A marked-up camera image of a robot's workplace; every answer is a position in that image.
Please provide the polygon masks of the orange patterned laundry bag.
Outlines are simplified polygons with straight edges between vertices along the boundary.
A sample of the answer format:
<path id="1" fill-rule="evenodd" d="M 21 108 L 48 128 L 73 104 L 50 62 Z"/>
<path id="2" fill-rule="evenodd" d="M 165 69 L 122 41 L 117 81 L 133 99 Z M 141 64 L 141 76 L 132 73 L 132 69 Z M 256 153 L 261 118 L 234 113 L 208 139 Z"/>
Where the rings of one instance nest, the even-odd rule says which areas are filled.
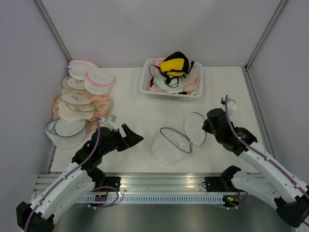
<path id="1" fill-rule="evenodd" d="M 111 98 L 109 95 L 94 95 L 91 93 L 78 94 L 88 98 L 95 107 L 94 116 L 87 120 L 87 126 L 85 133 L 93 132 L 96 129 L 95 118 L 107 118 L 110 109 Z M 59 119 L 58 115 L 58 103 L 60 102 L 60 96 L 57 98 L 53 106 L 53 119 Z"/>

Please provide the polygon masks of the pink-trim mesh laundry bag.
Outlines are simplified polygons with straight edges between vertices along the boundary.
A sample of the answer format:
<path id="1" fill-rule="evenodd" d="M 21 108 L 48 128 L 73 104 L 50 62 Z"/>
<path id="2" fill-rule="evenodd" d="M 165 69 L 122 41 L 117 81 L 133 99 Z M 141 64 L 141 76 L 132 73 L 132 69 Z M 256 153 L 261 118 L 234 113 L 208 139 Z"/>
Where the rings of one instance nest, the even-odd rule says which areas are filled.
<path id="1" fill-rule="evenodd" d="M 92 94 L 108 94 L 115 84 L 115 76 L 104 68 L 92 68 L 85 74 L 84 86 Z"/>

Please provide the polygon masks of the right aluminium frame post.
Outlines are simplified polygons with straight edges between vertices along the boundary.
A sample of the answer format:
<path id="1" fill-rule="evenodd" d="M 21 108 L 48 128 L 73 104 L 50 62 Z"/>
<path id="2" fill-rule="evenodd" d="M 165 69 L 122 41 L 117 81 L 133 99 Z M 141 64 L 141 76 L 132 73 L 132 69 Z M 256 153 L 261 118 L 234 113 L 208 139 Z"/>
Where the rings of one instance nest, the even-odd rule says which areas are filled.
<path id="1" fill-rule="evenodd" d="M 247 63 L 244 65 L 244 70 L 248 72 L 249 68 L 252 66 L 256 56 L 258 55 L 259 51 L 261 50 L 263 44 L 267 40 L 269 34 L 271 33 L 272 29 L 274 28 L 276 22 L 278 21 L 280 15 L 282 14 L 284 8 L 286 7 L 289 0 L 280 0 L 276 9 L 274 10 L 270 20 L 268 21 L 261 37 L 259 38 L 254 50 L 252 51 Z"/>

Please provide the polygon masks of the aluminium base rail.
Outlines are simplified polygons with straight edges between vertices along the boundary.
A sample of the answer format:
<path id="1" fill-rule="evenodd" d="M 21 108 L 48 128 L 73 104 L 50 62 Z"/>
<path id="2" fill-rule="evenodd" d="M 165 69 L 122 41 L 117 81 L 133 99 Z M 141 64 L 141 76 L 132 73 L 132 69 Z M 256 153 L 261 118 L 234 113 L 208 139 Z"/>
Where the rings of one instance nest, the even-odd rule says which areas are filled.
<path id="1" fill-rule="evenodd" d="M 249 183 L 255 177 L 271 187 L 268 190 L 278 192 L 278 187 L 271 184 L 270 180 L 258 173 L 248 173 L 246 178 Z M 33 194 L 45 191 L 58 177 L 60 173 L 40 174 L 36 180 Z M 220 177 L 220 173 L 106 173 L 105 182 L 108 186 L 116 187 L 121 193 L 128 194 L 198 194 L 206 193 L 201 183 L 207 177 Z"/>

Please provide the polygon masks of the blue-trim mesh bag on pile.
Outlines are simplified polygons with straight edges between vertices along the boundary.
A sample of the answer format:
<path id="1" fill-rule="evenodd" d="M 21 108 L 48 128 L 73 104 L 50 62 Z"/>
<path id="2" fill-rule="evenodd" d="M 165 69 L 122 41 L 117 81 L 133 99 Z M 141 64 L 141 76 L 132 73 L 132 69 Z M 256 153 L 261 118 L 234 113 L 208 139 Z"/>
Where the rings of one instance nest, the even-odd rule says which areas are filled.
<path id="1" fill-rule="evenodd" d="M 59 118 L 45 127 L 45 133 L 55 147 L 72 149 L 84 140 L 86 125 L 86 120 L 67 121 Z"/>

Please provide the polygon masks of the left aluminium frame post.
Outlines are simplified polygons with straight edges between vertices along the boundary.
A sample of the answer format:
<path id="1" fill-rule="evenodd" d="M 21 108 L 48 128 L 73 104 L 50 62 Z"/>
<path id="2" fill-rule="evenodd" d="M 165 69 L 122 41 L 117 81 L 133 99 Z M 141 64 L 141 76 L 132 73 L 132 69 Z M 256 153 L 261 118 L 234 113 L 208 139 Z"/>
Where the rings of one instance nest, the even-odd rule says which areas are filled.
<path id="1" fill-rule="evenodd" d="M 56 44 L 58 45 L 60 51 L 63 54 L 63 56 L 65 57 L 67 62 L 70 62 L 72 60 L 71 55 L 70 55 L 65 43 L 63 42 L 58 30 L 56 29 L 54 22 L 53 22 L 51 16 L 49 15 L 43 1 L 42 0 L 33 0 L 32 2 L 34 3 L 35 7 L 37 8 L 39 14 L 41 15 L 43 21 L 45 22 L 48 30 L 50 31 L 51 35 L 53 36 Z"/>

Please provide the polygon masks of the beige-trim mesh laundry bag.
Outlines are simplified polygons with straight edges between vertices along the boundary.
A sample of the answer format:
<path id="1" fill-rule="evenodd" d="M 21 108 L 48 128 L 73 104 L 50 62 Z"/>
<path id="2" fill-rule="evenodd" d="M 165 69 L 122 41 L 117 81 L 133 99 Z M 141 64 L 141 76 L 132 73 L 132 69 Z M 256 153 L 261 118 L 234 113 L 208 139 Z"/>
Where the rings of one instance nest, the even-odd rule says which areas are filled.
<path id="1" fill-rule="evenodd" d="M 63 86 L 63 89 L 61 91 L 62 94 L 65 93 L 84 94 L 87 92 L 84 85 L 84 80 L 75 79 L 71 76 L 68 76 L 63 79 L 62 86 Z"/>

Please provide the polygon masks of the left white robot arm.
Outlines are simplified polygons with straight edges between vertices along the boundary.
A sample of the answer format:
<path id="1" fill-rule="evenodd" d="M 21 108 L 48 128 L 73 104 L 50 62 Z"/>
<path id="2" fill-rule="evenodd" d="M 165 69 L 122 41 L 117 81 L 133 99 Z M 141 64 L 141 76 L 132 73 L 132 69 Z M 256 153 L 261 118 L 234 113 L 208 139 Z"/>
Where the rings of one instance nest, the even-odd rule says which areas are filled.
<path id="1" fill-rule="evenodd" d="M 105 173 L 98 168 L 103 156 L 127 150 L 144 139 L 126 124 L 122 129 L 124 136 L 118 129 L 97 127 L 55 182 L 32 202 L 21 202 L 17 206 L 18 226 L 25 232 L 51 232 L 63 214 L 82 196 L 93 190 L 103 190 Z"/>

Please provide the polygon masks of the beige bag with bra print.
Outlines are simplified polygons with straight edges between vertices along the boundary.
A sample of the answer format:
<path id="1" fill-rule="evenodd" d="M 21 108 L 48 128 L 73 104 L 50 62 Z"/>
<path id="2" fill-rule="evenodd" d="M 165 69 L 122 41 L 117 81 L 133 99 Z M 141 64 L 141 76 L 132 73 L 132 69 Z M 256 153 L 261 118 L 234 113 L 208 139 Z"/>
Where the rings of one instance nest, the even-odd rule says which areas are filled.
<path id="1" fill-rule="evenodd" d="M 95 107 L 86 97 L 66 93 L 60 96 L 58 115 L 67 121 L 90 120 L 94 116 Z"/>

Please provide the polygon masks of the white mesh blue-trim laundry bag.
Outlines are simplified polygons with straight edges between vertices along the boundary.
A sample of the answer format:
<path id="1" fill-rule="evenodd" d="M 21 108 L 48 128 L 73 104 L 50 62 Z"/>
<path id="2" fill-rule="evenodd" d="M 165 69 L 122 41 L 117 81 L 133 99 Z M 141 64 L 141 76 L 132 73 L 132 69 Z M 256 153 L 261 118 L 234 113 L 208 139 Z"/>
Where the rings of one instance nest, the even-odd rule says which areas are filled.
<path id="1" fill-rule="evenodd" d="M 162 127 L 151 145 L 152 156 L 166 166 L 173 166 L 193 154 L 193 147 L 205 143 L 207 134 L 202 129 L 205 117 L 191 112 L 184 125 L 184 133 Z"/>

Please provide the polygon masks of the white bra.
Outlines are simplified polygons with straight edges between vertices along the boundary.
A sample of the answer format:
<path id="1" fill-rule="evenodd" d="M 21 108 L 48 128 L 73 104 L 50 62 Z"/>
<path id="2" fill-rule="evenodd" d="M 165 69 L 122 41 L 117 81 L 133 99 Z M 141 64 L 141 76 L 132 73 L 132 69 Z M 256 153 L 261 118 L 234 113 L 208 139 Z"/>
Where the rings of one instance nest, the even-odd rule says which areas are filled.
<path id="1" fill-rule="evenodd" d="M 167 92 L 168 94 L 178 94 L 183 92 L 184 86 L 179 77 L 166 78 L 164 75 L 154 75 L 154 85 L 161 91 Z"/>

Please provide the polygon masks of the right aluminium table-edge rail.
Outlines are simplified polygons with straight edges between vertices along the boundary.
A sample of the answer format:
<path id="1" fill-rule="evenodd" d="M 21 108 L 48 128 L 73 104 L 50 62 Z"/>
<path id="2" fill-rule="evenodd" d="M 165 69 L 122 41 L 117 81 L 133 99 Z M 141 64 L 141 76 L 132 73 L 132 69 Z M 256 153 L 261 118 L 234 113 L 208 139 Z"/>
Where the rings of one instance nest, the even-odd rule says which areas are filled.
<path id="1" fill-rule="evenodd" d="M 254 87 L 254 84 L 253 84 L 253 80 L 251 79 L 249 70 L 247 69 L 246 66 L 242 66 L 241 69 L 242 69 L 244 80 L 245 80 L 247 90 L 248 90 L 248 93 L 249 93 L 249 96 L 250 96 L 250 99 L 251 99 L 253 111 L 254 111 L 254 114 L 255 114 L 255 118 L 256 118 L 256 121 L 257 121 L 257 125 L 258 125 L 258 128 L 259 128 L 260 134 L 261 134 L 262 142 L 265 146 L 265 149 L 270 153 L 270 155 L 273 158 L 275 158 L 276 155 L 275 155 L 275 152 L 274 152 L 274 147 L 273 147 L 273 144 L 272 144 L 271 139 L 270 139 L 270 134 L 269 134 L 269 131 L 268 131 L 267 123 L 265 121 L 264 112 L 263 112 L 262 107 L 260 105 L 260 102 L 258 100 L 258 96 L 257 96 L 256 89 Z"/>

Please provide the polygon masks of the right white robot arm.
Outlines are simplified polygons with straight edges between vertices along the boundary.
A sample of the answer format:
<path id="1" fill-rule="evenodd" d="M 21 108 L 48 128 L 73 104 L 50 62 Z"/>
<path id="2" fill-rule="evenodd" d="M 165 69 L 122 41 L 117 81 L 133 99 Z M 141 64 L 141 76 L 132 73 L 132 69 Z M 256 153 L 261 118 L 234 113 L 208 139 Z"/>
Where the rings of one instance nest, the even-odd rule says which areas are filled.
<path id="1" fill-rule="evenodd" d="M 234 127 L 226 110 L 210 110 L 202 128 L 266 179 L 264 182 L 251 177 L 232 165 L 221 174 L 220 184 L 224 190 L 235 188 L 253 195 L 275 209 L 291 227 L 298 228 L 305 223 L 309 216 L 309 185 L 306 182 L 284 168 L 247 129 Z"/>

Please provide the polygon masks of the pink-trim bag at back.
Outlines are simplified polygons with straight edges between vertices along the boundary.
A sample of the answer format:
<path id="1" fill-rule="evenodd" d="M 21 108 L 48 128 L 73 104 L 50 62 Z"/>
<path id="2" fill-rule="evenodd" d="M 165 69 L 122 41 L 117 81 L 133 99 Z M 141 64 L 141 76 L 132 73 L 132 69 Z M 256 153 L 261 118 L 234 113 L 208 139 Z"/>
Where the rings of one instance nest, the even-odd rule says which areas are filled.
<path id="1" fill-rule="evenodd" d="M 80 59 L 71 60 L 68 65 L 69 75 L 79 80 L 84 80 L 86 73 L 92 68 L 97 68 L 97 65 Z"/>

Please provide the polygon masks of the yellow bra black trim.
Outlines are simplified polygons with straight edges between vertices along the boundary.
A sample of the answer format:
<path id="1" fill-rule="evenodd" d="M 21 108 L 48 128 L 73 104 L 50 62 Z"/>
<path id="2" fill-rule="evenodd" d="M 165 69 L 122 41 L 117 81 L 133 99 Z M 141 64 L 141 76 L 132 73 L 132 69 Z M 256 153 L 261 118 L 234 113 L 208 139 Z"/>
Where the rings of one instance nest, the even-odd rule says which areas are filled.
<path id="1" fill-rule="evenodd" d="M 190 72 L 189 59 L 182 52 L 174 52 L 160 63 L 160 73 L 168 76 L 182 76 Z"/>

